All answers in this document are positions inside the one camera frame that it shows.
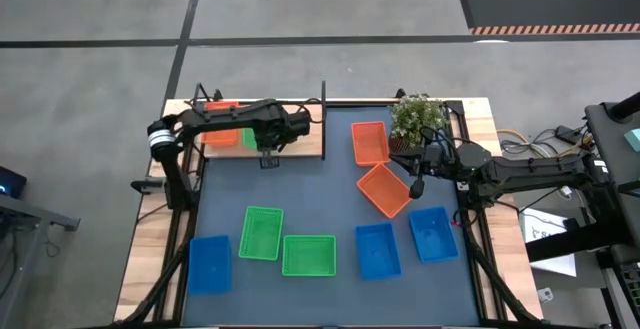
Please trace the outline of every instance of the gray floor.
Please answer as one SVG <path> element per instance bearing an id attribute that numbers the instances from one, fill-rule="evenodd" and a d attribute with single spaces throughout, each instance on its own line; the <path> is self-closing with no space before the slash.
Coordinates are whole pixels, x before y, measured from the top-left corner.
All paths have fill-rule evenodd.
<path id="1" fill-rule="evenodd" d="M 0 0 L 0 40 L 177 38 L 187 1 Z M 200 0 L 192 37 L 466 33 L 458 0 Z M 586 104 L 637 91 L 639 49 L 640 41 L 190 48 L 177 96 L 198 81 L 228 97 L 316 96 L 322 79 L 336 97 L 403 87 L 487 96 L 498 127 L 535 134 L 577 125 Z M 25 327 L 111 320 L 139 203 L 129 181 L 145 173 L 145 127 L 160 112 L 174 53 L 0 50 L 0 165 L 29 177 L 27 200 L 83 219 L 76 234 L 52 231 L 63 250 L 48 259 L 43 249 Z M 589 273 L 580 283 L 535 273 L 538 285 L 562 291 L 544 306 L 547 319 L 606 321 L 598 291 L 575 289 L 599 287 Z"/>

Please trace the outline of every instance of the green plastic basket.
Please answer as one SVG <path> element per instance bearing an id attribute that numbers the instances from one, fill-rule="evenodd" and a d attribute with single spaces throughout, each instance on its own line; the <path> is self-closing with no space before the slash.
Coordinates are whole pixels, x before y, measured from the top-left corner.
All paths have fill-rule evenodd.
<path id="1" fill-rule="evenodd" d="M 250 206 L 244 215 L 240 240 L 240 258 L 278 260 L 282 209 Z"/>
<path id="2" fill-rule="evenodd" d="M 282 275 L 336 275 L 336 237 L 333 235 L 285 235 Z"/>
<path id="3" fill-rule="evenodd" d="M 247 149 L 258 150 L 258 144 L 256 143 L 256 136 L 251 128 L 245 128 L 242 131 L 242 145 Z"/>

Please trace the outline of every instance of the blue basket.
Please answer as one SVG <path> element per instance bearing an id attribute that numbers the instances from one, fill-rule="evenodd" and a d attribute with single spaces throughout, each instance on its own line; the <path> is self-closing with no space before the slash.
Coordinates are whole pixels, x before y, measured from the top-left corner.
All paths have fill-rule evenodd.
<path id="1" fill-rule="evenodd" d="M 231 290 L 231 243 L 228 235 L 191 240 L 189 294 L 222 294 Z"/>
<path id="2" fill-rule="evenodd" d="M 363 280 L 382 280 L 402 275 L 391 223 L 356 227 L 356 247 Z"/>
<path id="3" fill-rule="evenodd" d="M 409 213 L 409 225 L 421 262 L 436 263 L 458 257 L 456 240 L 444 207 Z"/>

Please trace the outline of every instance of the wooden table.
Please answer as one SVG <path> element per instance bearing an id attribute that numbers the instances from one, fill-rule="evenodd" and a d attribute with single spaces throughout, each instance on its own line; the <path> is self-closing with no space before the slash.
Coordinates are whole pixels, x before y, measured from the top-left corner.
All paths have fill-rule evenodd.
<path id="1" fill-rule="evenodd" d="M 389 101 L 389 99 L 330 100 Z M 491 107 L 487 98 L 447 98 L 438 100 L 462 101 L 470 139 L 491 151 L 494 156 L 500 156 L 502 154 L 491 114 Z M 168 100 L 165 105 L 164 115 L 180 113 L 187 108 L 188 106 L 182 99 Z M 455 130 L 458 128 L 458 125 L 455 124 L 457 123 L 452 121 L 454 135 L 457 135 Z M 309 148 L 308 141 L 303 142 L 303 144 L 304 150 L 314 152 L 315 149 Z M 198 155 L 194 152 L 190 163 L 190 170 L 196 168 L 198 159 Z M 164 173 L 159 164 L 152 161 L 148 175 L 162 177 Z M 502 200 L 512 201 L 510 196 L 505 196 Z M 164 194 L 144 196 L 140 205 L 139 216 L 152 211 L 164 202 Z M 496 205 L 486 210 L 486 216 L 500 276 L 527 310 L 536 317 L 542 318 L 542 309 L 538 301 L 536 287 L 516 212 L 511 208 Z M 164 208 L 148 216 L 136 226 L 131 250 L 129 252 L 129 260 L 115 310 L 115 320 L 124 319 L 133 312 L 160 275 L 170 222 L 171 211 Z M 181 220 L 181 223 L 186 224 L 185 218 Z M 474 233 L 476 239 L 481 242 L 477 226 L 474 227 Z M 183 234 L 180 232 L 178 237 L 182 238 L 182 236 Z M 491 285 L 482 272 L 482 269 L 479 269 L 487 316 L 490 319 L 496 318 Z M 177 276 L 176 273 L 169 286 L 168 300 L 164 312 L 167 318 L 172 314 Z M 507 314 L 509 319 L 515 319 L 510 312 Z"/>

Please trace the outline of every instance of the orange basket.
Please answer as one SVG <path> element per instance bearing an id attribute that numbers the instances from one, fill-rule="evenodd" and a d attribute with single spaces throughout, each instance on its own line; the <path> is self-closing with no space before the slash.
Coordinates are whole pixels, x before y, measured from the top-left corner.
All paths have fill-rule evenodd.
<path id="1" fill-rule="evenodd" d="M 207 111 L 227 109 L 230 106 L 238 106 L 238 102 L 207 102 L 204 109 Z M 228 147 L 238 144 L 239 129 L 220 130 L 202 133 L 202 142 L 212 147 Z"/>
<path id="2" fill-rule="evenodd" d="M 384 164 L 374 166 L 358 180 L 358 188 L 389 219 L 411 201 L 409 187 Z"/>
<path id="3" fill-rule="evenodd" d="M 389 144 L 383 122 L 353 123 L 351 136 L 358 166 L 389 162 Z"/>

